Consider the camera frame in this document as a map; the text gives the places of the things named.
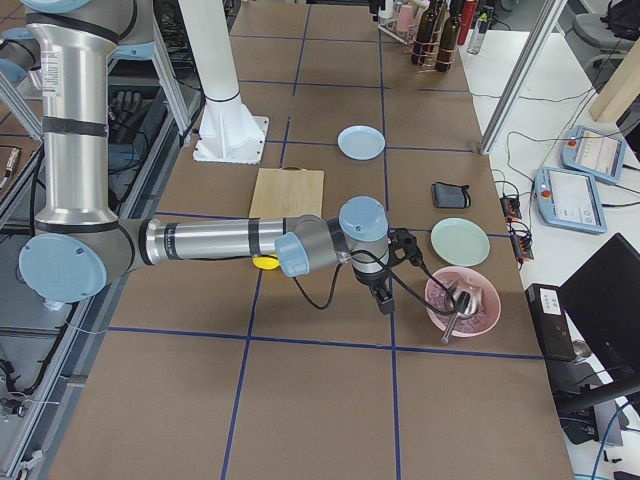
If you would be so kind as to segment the green plate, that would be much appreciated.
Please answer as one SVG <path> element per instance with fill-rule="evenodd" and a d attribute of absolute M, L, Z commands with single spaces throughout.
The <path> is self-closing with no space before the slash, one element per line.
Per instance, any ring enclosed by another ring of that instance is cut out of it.
<path fill-rule="evenodd" d="M 490 242 L 485 231 L 462 218 L 439 221 L 432 229 L 431 244 L 441 259 L 456 266 L 479 265 L 490 253 Z"/>

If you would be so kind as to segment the black power strip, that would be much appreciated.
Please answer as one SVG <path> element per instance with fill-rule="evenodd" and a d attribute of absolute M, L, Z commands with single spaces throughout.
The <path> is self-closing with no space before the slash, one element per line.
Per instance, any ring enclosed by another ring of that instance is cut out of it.
<path fill-rule="evenodd" d="M 519 267 L 534 259 L 533 238 L 530 228 L 523 222 L 517 195 L 502 195 L 500 205 L 505 217 L 512 249 Z"/>

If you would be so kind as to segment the teach pendant near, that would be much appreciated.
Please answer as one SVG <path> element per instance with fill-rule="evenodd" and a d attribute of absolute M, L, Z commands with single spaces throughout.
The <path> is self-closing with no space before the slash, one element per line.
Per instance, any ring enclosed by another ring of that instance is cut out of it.
<path fill-rule="evenodd" d="M 561 168 L 540 167 L 534 198 L 543 221 L 553 227 L 590 234 L 607 231 L 593 175 Z"/>

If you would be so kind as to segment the lemon near board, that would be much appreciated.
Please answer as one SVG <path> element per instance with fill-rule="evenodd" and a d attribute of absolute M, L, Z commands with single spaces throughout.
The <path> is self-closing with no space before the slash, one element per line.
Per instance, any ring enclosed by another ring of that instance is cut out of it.
<path fill-rule="evenodd" d="M 255 256 L 252 258 L 253 265 L 261 270 L 274 270 L 280 267 L 278 258 L 274 255 Z"/>

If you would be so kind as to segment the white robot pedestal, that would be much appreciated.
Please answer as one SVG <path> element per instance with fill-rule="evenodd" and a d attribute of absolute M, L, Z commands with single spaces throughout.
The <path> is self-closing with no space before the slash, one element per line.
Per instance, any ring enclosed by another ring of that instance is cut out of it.
<path fill-rule="evenodd" d="M 221 1 L 179 3 L 206 100 L 194 159 L 255 165 L 269 126 L 243 103 Z"/>

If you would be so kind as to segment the metal ice scoop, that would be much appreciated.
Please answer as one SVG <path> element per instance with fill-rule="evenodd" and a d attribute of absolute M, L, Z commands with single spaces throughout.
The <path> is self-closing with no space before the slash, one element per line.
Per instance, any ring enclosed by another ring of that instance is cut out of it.
<path fill-rule="evenodd" d="M 449 293 L 452 296 L 454 315 L 441 337 L 441 342 L 444 344 L 450 342 L 454 327 L 460 319 L 469 318 L 479 312 L 482 306 L 483 289 L 456 280 L 449 288 Z"/>

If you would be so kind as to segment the silver water bottle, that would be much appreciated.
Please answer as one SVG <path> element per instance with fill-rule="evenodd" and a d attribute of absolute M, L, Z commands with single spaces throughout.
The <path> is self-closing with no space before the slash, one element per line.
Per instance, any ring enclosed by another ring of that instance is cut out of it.
<path fill-rule="evenodd" d="M 489 14 L 487 12 L 482 13 L 477 22 L 474 29 L 474 32 L 471 36 L 471 39 L 467 46 L 467 52 L 471 55 L 477 55 L 484 43 L 484 39 L 486 33 L 490 26 Z"/>

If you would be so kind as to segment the dark wine bottle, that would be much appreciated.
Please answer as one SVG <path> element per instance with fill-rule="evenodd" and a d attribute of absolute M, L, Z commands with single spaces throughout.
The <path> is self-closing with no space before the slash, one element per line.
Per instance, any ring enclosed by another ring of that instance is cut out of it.
<path fill-rule="evenodd" d="M 447 72 L 453 62 L 457 38 L 460 30 L 460 16 L 464 7 L 464 0 L 454 0 L 449 5 L 449 16 L 446 19 L 440 38 L 435 69 Z"/>
<path fill-rule="evenodd" d="M 422 13 L 411 52 L 411 63 L 414 65 L 422 65 L 426 59 L 427 47 L 435 28 L 439 8 L 439 1 L 431 1 Z"/>

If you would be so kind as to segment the pink cup top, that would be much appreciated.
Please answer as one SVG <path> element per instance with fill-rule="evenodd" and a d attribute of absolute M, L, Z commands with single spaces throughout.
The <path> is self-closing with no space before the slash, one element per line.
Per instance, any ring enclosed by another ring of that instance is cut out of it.
<path fill-rule="evenodd" d="M 414 10 L 410 4 L 402 4 L 396 17 L 396 30 L 400 33 L 408 33 L 413 26 Z"/>

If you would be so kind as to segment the bamboo cutting board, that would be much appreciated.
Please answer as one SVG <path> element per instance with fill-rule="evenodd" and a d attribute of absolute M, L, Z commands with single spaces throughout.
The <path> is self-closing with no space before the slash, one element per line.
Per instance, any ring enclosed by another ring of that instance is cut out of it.
<path fill-rule="evenodd" d="M 299 168 L 258 171 L 250 218 L 275 219 L 322 214 L 325 173 Z"/>

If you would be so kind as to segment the black desktop box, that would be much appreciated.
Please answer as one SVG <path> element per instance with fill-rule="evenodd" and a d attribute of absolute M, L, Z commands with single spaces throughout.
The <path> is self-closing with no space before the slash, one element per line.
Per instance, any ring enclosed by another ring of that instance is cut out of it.
<path fill-rule="evenodd" d="M 558 288 L 532 283 L 526 290 L 531 318 L 545 359 L 572 362 L 575 352 Z"/>

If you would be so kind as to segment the aluminium frame post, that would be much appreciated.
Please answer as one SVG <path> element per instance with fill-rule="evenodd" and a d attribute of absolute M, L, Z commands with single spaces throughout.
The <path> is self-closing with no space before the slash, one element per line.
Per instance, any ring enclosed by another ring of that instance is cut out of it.
<path fill-rule="evenodd" d="M 515 63 L 480 143 L 480 153 L 489 155 L 520 96 L 526 80 L 554 30 L 567 0 L 547 0 Z"/>

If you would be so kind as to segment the light blue plate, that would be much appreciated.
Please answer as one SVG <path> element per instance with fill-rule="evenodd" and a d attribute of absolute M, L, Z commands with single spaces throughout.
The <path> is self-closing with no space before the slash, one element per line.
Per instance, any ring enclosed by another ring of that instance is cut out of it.
<path fill-rule="evenodd" d="M 383 152 L 386 140 L 380 131 L 371 126 L 354 125 L 339 133 L 337 144 L 347 157 L 356 161 L 368 161 Z"/>

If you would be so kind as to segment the black computer monitor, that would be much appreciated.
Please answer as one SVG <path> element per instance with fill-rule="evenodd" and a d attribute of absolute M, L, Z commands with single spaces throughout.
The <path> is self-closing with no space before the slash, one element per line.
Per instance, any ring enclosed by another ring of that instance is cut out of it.
<path fill-rule="evenodd" d="M 639 371 L 639 252 L 622 234 L 561 285 L 559 298 L 613 379 Z"/>

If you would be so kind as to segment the dark wine bottle middle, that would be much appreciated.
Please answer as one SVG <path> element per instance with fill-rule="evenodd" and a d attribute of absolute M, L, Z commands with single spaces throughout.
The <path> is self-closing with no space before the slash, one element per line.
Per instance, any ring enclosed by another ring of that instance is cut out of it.
<path fill-rule="evenodd" d="M 435 28 L 439 8 L 439 1 L 431 1 L 422 13 L 411 52 L 411 63 L 414 65 L 422 65 L 426 59 L 427 47 Z"/>

